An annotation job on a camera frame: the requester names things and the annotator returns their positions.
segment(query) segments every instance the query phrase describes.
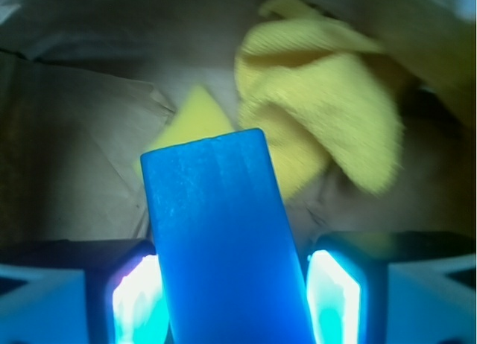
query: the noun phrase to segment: blue light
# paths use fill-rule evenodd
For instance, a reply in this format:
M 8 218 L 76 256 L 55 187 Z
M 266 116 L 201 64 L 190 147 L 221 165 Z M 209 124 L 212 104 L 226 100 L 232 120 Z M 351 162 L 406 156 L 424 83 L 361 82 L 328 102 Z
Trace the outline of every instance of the blue light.
M 169 313 L 157 256 L 146 256 L 113 291 L 116 344 L 164 343 Z
M 309 262 L 306 297 L 317 344 L 358 342 L 361 286 L 324 250 Z

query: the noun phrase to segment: crumpled paper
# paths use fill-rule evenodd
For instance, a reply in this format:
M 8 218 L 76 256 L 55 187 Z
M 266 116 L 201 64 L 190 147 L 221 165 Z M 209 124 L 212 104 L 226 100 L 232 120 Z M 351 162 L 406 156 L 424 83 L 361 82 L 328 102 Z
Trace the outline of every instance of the crumpled paper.
M 145 236 L 133 163 L 173 114 L 151 83 L 0 53 L 0 243 Z

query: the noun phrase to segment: white surface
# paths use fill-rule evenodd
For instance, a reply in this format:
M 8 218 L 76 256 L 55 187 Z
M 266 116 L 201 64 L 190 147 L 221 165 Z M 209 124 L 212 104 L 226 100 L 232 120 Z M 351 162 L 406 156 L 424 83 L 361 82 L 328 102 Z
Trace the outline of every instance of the white surface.
M 0 343 L 88 343 L 84 273 L 0 264 L 27 284 L 0 296 Z
M 447 277 L 476 255 L 389 265 L 387 343 L 476 342 L 476 290 Z

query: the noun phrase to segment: yellow triangular object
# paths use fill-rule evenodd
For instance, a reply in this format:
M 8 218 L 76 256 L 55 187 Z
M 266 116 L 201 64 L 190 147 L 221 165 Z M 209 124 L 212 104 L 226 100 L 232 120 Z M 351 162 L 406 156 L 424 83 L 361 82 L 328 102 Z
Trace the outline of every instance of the yellow triangular object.
M 224 111 L 203 87 L 194 86 L 172 122 L 145 151 L 189 143 L 233 132 Z M 140 174 L 139 162 L 135 165 Z
M 265 131 L 282 197 L 331 158 L 361 189 L 381 194 L 399 168 L 402 125 L 358 55 L 381 46 L 298 0 L 271 0 L 261 12 L 290 19 L 257 25 L 236 55 L 239 124 Z

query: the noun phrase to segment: light blue plastic part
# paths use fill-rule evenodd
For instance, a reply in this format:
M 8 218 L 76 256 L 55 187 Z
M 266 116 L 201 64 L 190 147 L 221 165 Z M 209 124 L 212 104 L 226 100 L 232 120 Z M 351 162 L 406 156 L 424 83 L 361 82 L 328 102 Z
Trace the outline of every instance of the light blue plastic part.
M 156 255 L 144 257 L 113 291 L 116 344 L 162 344 L 169 313 Z
M 356 344 L 361 286 L 325 250 L 313 253 L 306 291 L 317 344 Z
M 313 343 L 263 132 L 147 153 L 142 171 L 176 343 Z

